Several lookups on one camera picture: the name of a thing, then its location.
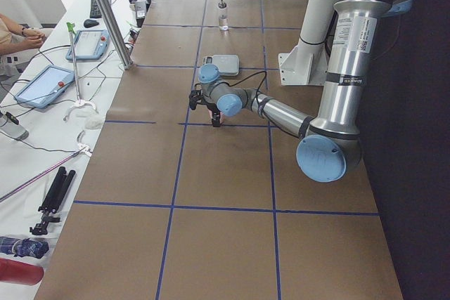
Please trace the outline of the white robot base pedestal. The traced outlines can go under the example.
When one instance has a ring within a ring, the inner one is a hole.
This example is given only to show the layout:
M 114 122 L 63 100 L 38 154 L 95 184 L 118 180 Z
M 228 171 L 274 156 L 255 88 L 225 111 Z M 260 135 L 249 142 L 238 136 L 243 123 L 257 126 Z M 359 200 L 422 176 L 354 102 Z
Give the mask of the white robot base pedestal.
M 307 86 L 324 84 L 328 68 L 324 44 L 331 23 L 334 0 L 308 0 L 297 45 L 278 55 L 281 84 Z

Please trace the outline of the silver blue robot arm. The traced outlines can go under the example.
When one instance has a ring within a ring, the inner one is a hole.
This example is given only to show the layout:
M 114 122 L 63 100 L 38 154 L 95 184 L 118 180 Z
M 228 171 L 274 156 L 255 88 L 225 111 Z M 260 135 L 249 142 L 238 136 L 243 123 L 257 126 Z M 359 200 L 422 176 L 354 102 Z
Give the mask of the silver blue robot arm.
M 242 109 L 299 139 L 296 159 L 303 173 L 318 182 L 341 179 L 362 157 L 355 119 L 381 18 L 401 15 L 413 0 L 309 0 L 296 47 L 280 54 L 286 85 L 323 86 L 317 116 L 309 116 L 258 89 L 228 84 L 212 63 L 199 71 L 200 88 L 189 96 L 195 109 L 205 105 L 212 124 Z

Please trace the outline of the seated person's hands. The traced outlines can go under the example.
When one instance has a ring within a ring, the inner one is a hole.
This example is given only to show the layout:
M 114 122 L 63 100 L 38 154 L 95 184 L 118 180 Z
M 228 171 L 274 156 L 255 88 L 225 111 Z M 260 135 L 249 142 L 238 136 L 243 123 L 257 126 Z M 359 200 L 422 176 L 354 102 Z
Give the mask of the seated person's hands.
M 28 49 L 40 48 L 46 40 L 46 35 L 44 33 L 30 28 L 24 27 L 22 29 L 22 35 L 24 36 L 23 44 Z

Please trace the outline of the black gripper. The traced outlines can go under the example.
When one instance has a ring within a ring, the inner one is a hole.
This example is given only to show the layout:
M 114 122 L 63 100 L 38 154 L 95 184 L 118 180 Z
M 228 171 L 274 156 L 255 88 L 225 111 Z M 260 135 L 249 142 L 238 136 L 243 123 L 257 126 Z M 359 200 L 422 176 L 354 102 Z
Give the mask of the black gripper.
M 207 101 L 205 96 L 203 95 L 203 92 L 201 89 L 196 88 L 197 84 L 194 86 L 194 89 L 191 90 L 189 94 L 189 108 L 191 110 L 195 110 L 197 105 L 205 105 L 208 110 L 215 111 L 212 112 L 211 116 L 211 123 L 213 127 L 220 127 L 221 126 L 221 113 L 218 112 L 219 109 L 217 108 L 215 103 L 211 103 Z

